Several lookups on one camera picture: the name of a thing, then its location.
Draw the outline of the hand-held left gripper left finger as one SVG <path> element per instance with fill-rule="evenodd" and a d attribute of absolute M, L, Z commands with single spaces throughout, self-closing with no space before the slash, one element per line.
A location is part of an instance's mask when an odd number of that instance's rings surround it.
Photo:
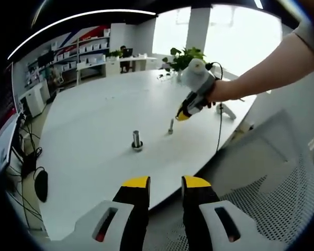
<path fill-rule="evenodd" d="M 150 177 L 125 181 L 75 225 L 76 250 L 142 250 L 149 222 Z"/>

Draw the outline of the person's right hand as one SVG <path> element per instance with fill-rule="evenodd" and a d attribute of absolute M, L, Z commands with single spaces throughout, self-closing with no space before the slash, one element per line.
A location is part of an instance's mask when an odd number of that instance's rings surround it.
<path fill-rule="evenodd" d="M 207 108 L 211 108 L 217 102 L 239 99 L 235 92 L 233 81 L 217 80 L 210 91 L 206 93 Z"/>

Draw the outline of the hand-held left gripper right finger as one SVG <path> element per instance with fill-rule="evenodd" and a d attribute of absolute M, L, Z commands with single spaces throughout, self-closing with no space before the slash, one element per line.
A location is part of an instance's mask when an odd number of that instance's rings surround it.
<path fill-rule="evenodd" d="M 226 200 L 211 184 L 182 176 L 183 224 L 190 250 L 256 250 L 259 232 L 255 221 Z"/>

